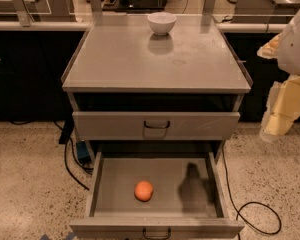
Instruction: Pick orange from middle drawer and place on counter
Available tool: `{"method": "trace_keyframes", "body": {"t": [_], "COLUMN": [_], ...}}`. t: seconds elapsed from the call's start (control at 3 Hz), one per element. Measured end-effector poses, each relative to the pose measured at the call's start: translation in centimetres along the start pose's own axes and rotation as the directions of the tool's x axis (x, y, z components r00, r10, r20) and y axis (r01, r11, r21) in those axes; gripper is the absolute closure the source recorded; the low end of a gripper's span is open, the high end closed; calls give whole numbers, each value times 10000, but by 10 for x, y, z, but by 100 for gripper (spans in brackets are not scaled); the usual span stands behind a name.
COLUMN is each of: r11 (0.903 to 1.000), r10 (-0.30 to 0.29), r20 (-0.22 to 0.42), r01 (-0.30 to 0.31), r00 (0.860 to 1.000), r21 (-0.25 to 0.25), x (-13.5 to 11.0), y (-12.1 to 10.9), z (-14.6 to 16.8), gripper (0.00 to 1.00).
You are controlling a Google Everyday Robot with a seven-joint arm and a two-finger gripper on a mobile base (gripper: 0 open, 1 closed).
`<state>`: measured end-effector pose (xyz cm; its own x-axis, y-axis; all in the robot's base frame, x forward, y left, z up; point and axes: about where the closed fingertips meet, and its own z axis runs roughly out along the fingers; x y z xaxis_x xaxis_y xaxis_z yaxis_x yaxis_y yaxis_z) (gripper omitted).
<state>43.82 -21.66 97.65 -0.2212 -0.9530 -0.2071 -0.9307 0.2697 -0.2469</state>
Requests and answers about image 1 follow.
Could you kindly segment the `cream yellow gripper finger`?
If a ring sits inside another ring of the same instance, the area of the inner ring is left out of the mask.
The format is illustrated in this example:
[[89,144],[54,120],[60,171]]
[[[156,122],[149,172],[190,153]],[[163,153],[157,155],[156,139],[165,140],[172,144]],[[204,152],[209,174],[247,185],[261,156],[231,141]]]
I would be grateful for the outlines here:
[[300,117],[300,76],[291,75],[270,88],[259,137],[273,143],[284,136]]

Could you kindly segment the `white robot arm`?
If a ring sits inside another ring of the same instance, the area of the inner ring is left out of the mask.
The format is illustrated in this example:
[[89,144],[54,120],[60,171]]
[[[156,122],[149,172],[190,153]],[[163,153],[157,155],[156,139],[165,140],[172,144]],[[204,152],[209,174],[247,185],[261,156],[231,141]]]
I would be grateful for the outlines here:
[[300,117],[300,10],[283,31],[260,47],[257,55],[276,59],[278,67],[289,74],[283,83],[270,88],[259,136],[273,143],[284,136]]

